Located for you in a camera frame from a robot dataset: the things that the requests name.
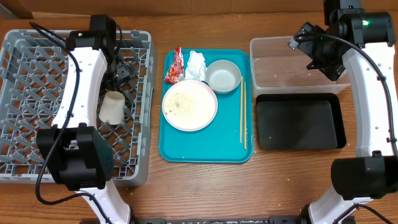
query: chopsticks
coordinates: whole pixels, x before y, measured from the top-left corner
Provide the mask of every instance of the chopsticks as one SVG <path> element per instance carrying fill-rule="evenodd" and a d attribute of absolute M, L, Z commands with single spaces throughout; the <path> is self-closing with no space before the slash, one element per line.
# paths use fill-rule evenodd
<path fill-rule="evenodd" d="M 239 138 L 239 140 L 241 141 L 241 143 L 242 143 L 242 122 L 243 122 L 243 120 L 242 120 L 242 117 L 243 117 L 243 107 L 242 107 L 242 104 L 243 104 L 243 77 L 241 77 L 241 120 L 240 120 L 240 125 L 241 125 L 241 137 Z"/>
<path fill-rule="evenodd" d="M 247 127 L 246 127 L 246 83 L 244 83 L 244 149 L 246 150 L 247 143 Z"/>

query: red sauce packet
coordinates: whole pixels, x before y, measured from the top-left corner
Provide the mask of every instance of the red sauce packet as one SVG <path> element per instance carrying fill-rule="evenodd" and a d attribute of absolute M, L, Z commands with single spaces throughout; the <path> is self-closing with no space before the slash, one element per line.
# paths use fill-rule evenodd
<path fill-rule="evenodd" d="M 176 84 L 184 79 L 184 59 L 181 47 L 174 48 L 174 61 L 166 73 L 164 82 Z"/>

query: black mount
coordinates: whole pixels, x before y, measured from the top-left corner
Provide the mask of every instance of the black mount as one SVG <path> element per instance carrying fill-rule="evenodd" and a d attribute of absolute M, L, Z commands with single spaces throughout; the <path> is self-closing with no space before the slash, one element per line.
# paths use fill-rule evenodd
<path fill-rule="evenodd" d="M 92 15 L 89 30 L 75 30 L 66 39 L 66 48 L 73 51 L 77 47 L 101 49 L 108 62 L 107 75 L 113 77 L 116 71 L 116 22 L 107 15 Z"/>
<path fill-rule="evenodd" d="M 336 159 L 331 165 L 331 182 L 344 200 L 380 199 L 397 192 L 397 170 L 396 156 L 382 156 L 380 151 L 374 151 L 372 157 Z"/>
<path fill-rule="evenodd" d="M 393 46 L 396 38 L 392 18 L 388 12 L 365 13 L 360 0 L 327 0 L 323 2 L 325 24 L 329 26 L 323 30 L 306 22 L 296 33 L 328 34 L 351 42 L 358 47 L 365 47 L 367 43 L 387 42 Z M 342 56 L 349 47 L 337 40 L 316 37 L 301 37 L 298 41 L 291 41 L 289 46 L 298 48 L 307 54 L 312 62 L 307 69 L 319 69 L 331 81 L 339 79 L 344 72 Z"/>
<path fill-rule="evenodd" d="M 55 125 L 37 133 L 36 143 L 44 158 L 48 156 L 58 132 Z M 78 148 L 70 147 L 72 141 L 76 141 Z M 65 129 L 48 168 L 54 181 L 65 184 L 68 190 L 103 189 L 113 175 L 112 147 L 94 127 L 81 123 L 78 128 Z"/>

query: black tray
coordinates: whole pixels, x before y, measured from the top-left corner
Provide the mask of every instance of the black tray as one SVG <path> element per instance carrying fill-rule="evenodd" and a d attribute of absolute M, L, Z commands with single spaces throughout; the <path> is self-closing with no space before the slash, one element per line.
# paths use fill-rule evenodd
<path fill-rule="evenodd" d="M 256 109 L 261 149 L 336 149 L 347 143 L 332 93 L 259 95 Z"/>

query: dish rack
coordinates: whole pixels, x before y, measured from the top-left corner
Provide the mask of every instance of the dish rack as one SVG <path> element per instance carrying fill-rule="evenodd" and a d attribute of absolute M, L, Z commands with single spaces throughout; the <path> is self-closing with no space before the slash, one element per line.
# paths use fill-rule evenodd
<path fill-rule="evenodd" d="M 71 30 L 53 30 L 63 38 Z M 123 31 L 119 56 L 133 79 L 117 86 L 126 98 L 124 122 L 112 126 L 97 118 L 98 131 L 113 147 L 116 185 L 139 186 L 148 176 L 150 107 L 157 52 L 148 32 Z M 11 30 L 0 51 L 0 182 L 32 184 L 44 162 L 35 142 L 39 129 L 51 127 L 60 106 L 68 57 L 36 30 Z M 97 114 L 104 94 L 100 94 Z M 71 143 L 69 148 L 76 148 Z M 54 182 L 46 170 L 43 182 Z"/>

